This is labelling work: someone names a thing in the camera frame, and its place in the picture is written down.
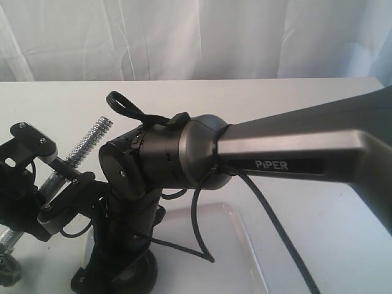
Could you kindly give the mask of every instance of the white backdrop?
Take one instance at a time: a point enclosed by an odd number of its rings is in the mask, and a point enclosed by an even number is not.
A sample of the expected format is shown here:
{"label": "white backdrop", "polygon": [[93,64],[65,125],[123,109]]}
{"label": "white backdrop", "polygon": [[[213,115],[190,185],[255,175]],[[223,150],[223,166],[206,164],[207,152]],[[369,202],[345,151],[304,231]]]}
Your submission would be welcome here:
{"label": "white backdrop", "polygon": [[372,75],[389,85],[391,15],[391,0],[0,0],[0,81]]}

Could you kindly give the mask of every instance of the black base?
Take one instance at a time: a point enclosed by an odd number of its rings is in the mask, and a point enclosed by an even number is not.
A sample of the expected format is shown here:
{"label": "black base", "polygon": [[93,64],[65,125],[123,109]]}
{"label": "black base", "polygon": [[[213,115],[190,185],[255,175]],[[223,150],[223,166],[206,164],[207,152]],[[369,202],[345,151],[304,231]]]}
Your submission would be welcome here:
{"label": "black base", "polygon": [[116,294],[149,294],[158,278],[157,260],[148,250],[113,282]]}

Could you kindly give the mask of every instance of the white table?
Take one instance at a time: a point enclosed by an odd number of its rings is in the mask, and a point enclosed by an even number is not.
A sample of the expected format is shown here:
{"label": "white table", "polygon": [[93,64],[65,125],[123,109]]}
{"label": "white table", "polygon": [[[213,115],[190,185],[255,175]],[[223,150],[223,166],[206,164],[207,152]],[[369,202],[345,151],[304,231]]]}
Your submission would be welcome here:
{"label": "white table", "polygon": [[[105,96],[112,90],[123,93],[146,113],[168,117],[182,111],[191,116],[213,113],[239,123],[379,88],[373,78],[1,83],[0,142],[10,139],[12,124],[27,121],[52,138],[59,156],[66,157],[101,115],[114,122],[105,139],[121,135],[138,122],[107,106]],[[97,152],[98,148],[80,170],[94,171],[103,180]],[[40,184],[50,170],[43,164],[37,168]],[[392,293],[392,238],[351,188],[254,179],[323,293]],[[201,203],[221,201],[242,216],[270,293],[307,293],[294,262],[249,189],[233,179],[220,190],[203,192],[200,199]],[[190,196],[162,203],[168,210],[188,207]],[[85,223],[77,218],[68,231],[76,232]],[[41,243],[25,235],[14,252],[24,269],[23,280],[0,292],[70,293],[69,281],[81,266],[83,243],[83,238],[59,235]]]}

